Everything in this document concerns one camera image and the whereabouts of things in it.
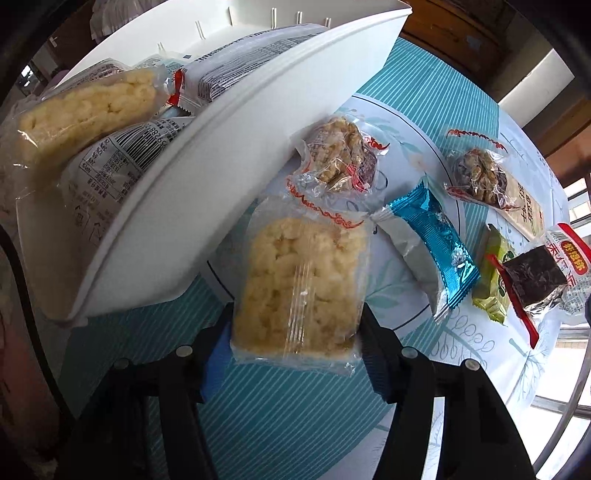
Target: plastic wrapper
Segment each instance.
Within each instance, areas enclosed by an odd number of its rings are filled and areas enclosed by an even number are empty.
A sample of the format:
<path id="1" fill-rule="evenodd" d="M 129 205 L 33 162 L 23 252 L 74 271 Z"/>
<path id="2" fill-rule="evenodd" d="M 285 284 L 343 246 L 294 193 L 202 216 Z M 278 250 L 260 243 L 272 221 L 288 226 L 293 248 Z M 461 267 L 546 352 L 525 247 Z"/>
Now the plastic wrapper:
<path id="1" fill-rule="evenodd" d="M 224 45 L 181 69 L 175 105 L 196 113 L 258 67 L 328 30 L 316 24 L 257 32 Z"/>
<path id="2" fill-rule="evenodd" d="M 54 183 L 74 155 L 105 135 L 150 119 L 168 97 L 166 69 L 156 67 L 84 83 L 19 114 L 3 136 L 15 196 Z"/>
<path id="3" fill-rule="evenodd" d="M 502 143 L 458 129 L 449 130 L 447 136 L 459 139 L 448 155 L 454 181 L 454 185 L 445 185 L 449 195 L 504 211 L 523 206 L 519 183 L 502 168 L 509 155 Z"/>
<path id="4" fill-rule="evenodd" d="M 409 194 L 375 212 L 372 220 L 391 238 L 427 294 L 433 319 L 439 321 L 460 304 L 480 274 L 428 185 L 424 177 Z"/>
<path id="5" fill-rule="evenodd" d="M 288 196 L 265 199 L 246 231 L 234 357 L 351 375 L 360 358 L 354 335 L 371 230 L 358 212 L 317 212 Z"/>
<path id="6" fill-rule="evenodd" d="M 193 117 L 153 119 L 108 135 L 75 156 L 59 186 L 88 265 L 129 191 Z"/>
<path id="7" fill-rule="evenodd" d="M 41 97 L 41 101 L 47 100 L 58 93 L 65 92 L 77 87 L 78 85 L 82 85 L 83 83 L 105 78 L 117 73 L 127 72 L 128 70 L 131 70 L 131 68 L 120 61 L 114 59 L 102 60 L 99 63 L 95 63 L 93 66 L 88 67 L 73 77 L 63 81 L 61 84 L 56 85 L 55 88 L 52 88 L 46 92 L 43 97 Z"/>
<path id="8" fill-rule="evenodd" d="M 183 68 L 187 63 L 190 62 L 190 59 L 193 58 L 192 55 L 185 55 L 184 57 L 181 55 L 179 56 L 180 58 L 168 57 L 162 54 L 152 55 L 146 59 L 143 59 L 141 62 L 138 62 L 136 65 L 134 65 L 134 68 L 146 69 L 162 65 L 168 71 L 168 75 L 173 78 L 175 72 Z"/>
<path id="9" fill-rule="evenodd" d="M 591 249 L 570 225 L 558 223 L 547 229 L 527 252 L 509 261 L 488 259 L 499 270 L 515 312 L 528 330 L 532 317 L 556 306 L 569 315 L 583 312 L 591 294 Z M 537 342 L 536 335 L 530 332 L 532 344 Z"/>
<path id="10" fill-rule="evenodd" d="M 499 262 L 506 262 L 515 256 L 509 242 L 493 226 L 488 225 L 485 250 L 479 265 L 480 280 L 472 290 L 472 303 L 484 310 L 491 320 L 503 323 L 509 308 L 509 295 L 503 279 L 487 259 L 493 255 Z"/>
<path id="11" fill-rule="evenodd" d="M 351 115 L 333 115 L 315 125 L 296 148 L 301 164 L 287 179 L 293 195 L 337 210 L 349 209 L 350 201 L 368 212 L 384 204 L 375 184 L 389 138 L 378 127 Z"/>

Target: blue foil wrapper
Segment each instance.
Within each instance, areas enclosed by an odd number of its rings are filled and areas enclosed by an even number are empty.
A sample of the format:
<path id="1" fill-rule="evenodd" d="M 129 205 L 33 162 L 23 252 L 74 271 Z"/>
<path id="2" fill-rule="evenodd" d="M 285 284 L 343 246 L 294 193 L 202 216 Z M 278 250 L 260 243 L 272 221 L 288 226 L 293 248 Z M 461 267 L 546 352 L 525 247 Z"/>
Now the blue foil wrapper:
<path id="1" fill-rule="evenodd" d="M 413 271 L 436 320 L 456 308 L 480 278 L 478 267 L 429 190 L 426 178 L 409 194 L 374 213 L 372 219 L 391 237 Z"/>

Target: clear plastic bag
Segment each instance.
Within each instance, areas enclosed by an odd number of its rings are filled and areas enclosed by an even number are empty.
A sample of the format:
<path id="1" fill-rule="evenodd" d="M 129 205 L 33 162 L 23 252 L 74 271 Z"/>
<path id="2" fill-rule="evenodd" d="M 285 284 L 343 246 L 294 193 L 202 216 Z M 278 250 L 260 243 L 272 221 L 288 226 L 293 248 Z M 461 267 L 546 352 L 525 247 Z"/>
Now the clear plastic bag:
<path id="1" fill-rule="evenodd" d="M 48 98 L 57 95 L 58 93 L 71 90 L 72 88 L 82 85 L 83 83 L 105 78 L 110 75 L 115 75 L 116 73 L 127 72 L 128 70 L 131 69 L 120 61 L 114 59 L 102 60 L 99 63 L 95 63 L 93 66 L 82 70 L 80 73 L 77 73 L 73 77 L 67 79 L 65 82 L 56 85 L 51 90 L 47 91 L 45 95 L 41 97 L 40 101 L 43 102 Z"/>
<path id="2" fill-rule="evenodd" d="M 12 118 L 2 140 L 15 197 L 55 184 L 82 149 L 150 119 L 166 103 L 168 88 L 164 67 L 131 70 L 76 86 Z"/>
<path id="3" fill-rule="evenodd" d="M 289 196 L 257 206 L 246 231 L 234 357 L 352 375 L 371 230 L 366 215 L 318 212 Z"/>
<path id="4" fill-rule="evenodd" d="M 389 139 L 365 121 L 333 115 L 297 142 L 296 149 L 301 165 L 288 178 L 290 190 L 310 199 L 325 197 L 329 203 L 353 200 L 363 205 L 376 194 L 378 157 L 388 152 Z M 383 205 L 383 198 L 378 203 Z"/>
<path id="5" fill-rule="evenodd" d="M 477 132 L 451 129 L 457 136 L 456 150 L 448 155 L 454 185 L 445 185 L 449 195 L 465 202 L 491 206 L 499 210 L 523 207 L 519 183 L 502 168 L 508 156 L 503 144 Z"/>
<path id="6" fill-rule="evenodd" d="M 591 294 L 591 248 L 570 225 L 558 223 L 503 263 L 489 255 L 507 288 L 515 312 L 530 331 L 532 348 L 538 335 L 531 323 L 558 306 L 568 315 L 583 312 Z"/>

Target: wooden cabinet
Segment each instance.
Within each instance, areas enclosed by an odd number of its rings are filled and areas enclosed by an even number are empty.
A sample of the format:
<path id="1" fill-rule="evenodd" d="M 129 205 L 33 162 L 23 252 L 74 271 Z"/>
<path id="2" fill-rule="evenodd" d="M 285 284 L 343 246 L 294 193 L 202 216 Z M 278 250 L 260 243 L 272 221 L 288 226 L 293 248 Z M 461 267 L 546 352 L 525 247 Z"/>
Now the wooden cabinet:
<path id="1" fill-rule="evenodd" d="M 496 35 L 444 0 L 405 0 L 413 8 L 401 36 L 484 86 L 505 52 Z"/>

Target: barcode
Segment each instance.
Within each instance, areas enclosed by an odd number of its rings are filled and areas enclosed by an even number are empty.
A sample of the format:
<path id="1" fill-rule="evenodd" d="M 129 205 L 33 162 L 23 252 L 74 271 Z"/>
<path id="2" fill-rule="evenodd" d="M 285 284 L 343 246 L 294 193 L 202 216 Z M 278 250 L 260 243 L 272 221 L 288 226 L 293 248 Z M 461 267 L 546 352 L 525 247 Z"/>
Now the barcode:
<path id="1" fill-rule="evenodd" d="M 150 123 L 141 124 L 115 135 L 115 141 L 143 171 L 150 166 L 165 147 L 150 132 L 149 129 L 152 126 Z"/>

